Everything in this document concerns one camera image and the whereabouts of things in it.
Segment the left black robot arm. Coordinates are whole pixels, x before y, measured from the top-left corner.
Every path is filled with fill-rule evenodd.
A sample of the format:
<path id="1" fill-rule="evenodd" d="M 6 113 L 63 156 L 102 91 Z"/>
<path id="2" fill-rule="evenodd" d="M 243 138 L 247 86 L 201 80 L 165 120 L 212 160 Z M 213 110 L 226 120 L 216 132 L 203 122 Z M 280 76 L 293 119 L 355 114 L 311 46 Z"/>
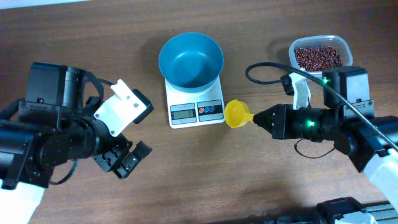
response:
<path id="1" fill-rule="evenodd" d="M 91 158 L 125 179 L 151 153 L 123 130 L 153 110 L 139 90 L 122 80 L 110 84 L 80 68 L 33 63 L 27 93 L 1 111 L 1 222 L 27 223 L 57 166 Z"/>

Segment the yellow plastic measuring scoop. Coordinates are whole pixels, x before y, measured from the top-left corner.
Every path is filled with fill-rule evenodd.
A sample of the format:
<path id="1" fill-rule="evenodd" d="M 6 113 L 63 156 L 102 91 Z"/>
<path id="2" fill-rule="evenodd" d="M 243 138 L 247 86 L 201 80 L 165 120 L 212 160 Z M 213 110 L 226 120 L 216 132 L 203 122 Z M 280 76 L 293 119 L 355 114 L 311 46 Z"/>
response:
<path id="1" fill-rule="evenodd" d="M 240 128 L 253 122 L 254 114 L 243 101 L 232 100 L 225 107 L 225 120 L 230 128 Z"/>

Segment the red beans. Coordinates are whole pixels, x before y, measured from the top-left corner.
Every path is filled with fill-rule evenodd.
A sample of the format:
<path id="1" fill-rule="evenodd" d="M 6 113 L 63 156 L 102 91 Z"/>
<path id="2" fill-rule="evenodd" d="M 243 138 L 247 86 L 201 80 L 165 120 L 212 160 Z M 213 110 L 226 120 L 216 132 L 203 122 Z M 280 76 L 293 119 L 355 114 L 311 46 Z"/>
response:
<path id="1" fill-rule="evenodd" d="M 331 46 L 298 48 L 294 50 L 294 55 L 299 67 L 308 72 L 342 66 L 338 51 Z"/>

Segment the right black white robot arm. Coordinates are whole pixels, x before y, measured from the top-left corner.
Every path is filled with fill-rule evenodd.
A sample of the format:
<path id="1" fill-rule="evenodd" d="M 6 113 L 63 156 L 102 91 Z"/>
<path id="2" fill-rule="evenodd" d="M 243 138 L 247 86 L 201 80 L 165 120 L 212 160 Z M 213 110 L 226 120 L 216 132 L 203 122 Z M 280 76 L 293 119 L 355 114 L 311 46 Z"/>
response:
<path id="1" fill-rule="evenodd" d="M 255 114 L 253 122 L 274 139 L 333 141 L 397 207 L 397 117 L 374 115 L 368 73 L 355 66 L 328 68 L 315 83 L 323 87 L 325 108 L 278 104 Z"/>

